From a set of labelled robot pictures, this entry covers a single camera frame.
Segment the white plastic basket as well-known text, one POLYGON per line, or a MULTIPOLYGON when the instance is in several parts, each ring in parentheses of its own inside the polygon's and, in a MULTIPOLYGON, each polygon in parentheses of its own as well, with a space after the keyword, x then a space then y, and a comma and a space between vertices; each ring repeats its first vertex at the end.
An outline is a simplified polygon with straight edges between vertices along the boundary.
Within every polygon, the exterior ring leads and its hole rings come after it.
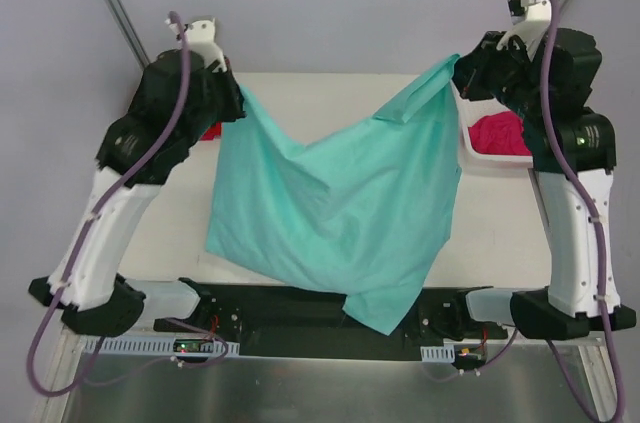
POLYGON ((532 155, 523 138, 523 121, 495 99, 464 100, 455 92, 464 156, 480 169, 528 169, 532 155))

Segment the teal t shirt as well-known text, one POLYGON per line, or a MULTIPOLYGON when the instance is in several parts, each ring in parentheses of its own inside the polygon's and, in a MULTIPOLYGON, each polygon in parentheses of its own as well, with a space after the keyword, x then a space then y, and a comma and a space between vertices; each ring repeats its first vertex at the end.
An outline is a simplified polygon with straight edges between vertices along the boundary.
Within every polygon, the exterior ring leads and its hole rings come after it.
POLYGON ((303 144, 250 91, 222 130, 206 250, 391 333, 450 238, 461 169, 448 56, 363 120, 303 144))

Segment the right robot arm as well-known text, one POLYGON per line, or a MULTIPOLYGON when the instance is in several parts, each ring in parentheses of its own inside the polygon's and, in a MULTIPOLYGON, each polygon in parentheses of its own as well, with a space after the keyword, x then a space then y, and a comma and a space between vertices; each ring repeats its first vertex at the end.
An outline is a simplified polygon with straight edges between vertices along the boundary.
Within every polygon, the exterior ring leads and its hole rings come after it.
POLYGON ((567 28, 544 37, 533 55, 518 36, 490 31, 454 66, 466 100, 495 99, 523 122, 532 187, 551 251, 541 289, 470 290, 450 312, 452 330, 473 337, 486 321, 536 340, 571 340, 635 327, 610 262, 609 197, 616 166, 610 120, 587 107, 602 62, 593 36, 567 28))

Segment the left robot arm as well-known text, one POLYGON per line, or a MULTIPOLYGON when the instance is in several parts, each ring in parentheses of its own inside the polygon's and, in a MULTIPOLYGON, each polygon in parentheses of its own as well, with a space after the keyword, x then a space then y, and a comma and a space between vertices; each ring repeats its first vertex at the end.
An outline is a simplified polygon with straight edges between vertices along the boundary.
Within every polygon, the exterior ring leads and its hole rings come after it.
POLYGON ((172 131, 154 155, 167 123, 177 111, 182 57, 169 50, 145 67, 124 116, 113 122, 96 155, 97 171, 78 236, 58 269, 33 280, 30 294, 44 306, 55 304, 74 333, 116 337, 139 322, 161 328, 177 319, 188 331, 208 327, 211 292, 181 277, 170 282, 141 281, 120 275, 119 267, 142 215, 172 170, 213 126, 244 117, 244 98, 229 60, 206 63, 190 52, 186 100, 172 131))

